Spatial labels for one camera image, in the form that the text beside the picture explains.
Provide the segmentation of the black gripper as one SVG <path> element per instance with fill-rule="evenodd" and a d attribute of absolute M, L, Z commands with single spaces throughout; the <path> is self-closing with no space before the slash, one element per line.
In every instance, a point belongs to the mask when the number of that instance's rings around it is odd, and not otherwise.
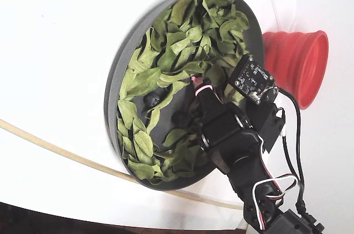
<path fill-rule="evenodd" d="M 199 101 L 202 147 L 215 164 L 260 164 L 262 138 L 234 104 L 222 104 L 209 78 L 192 76 Z"/>

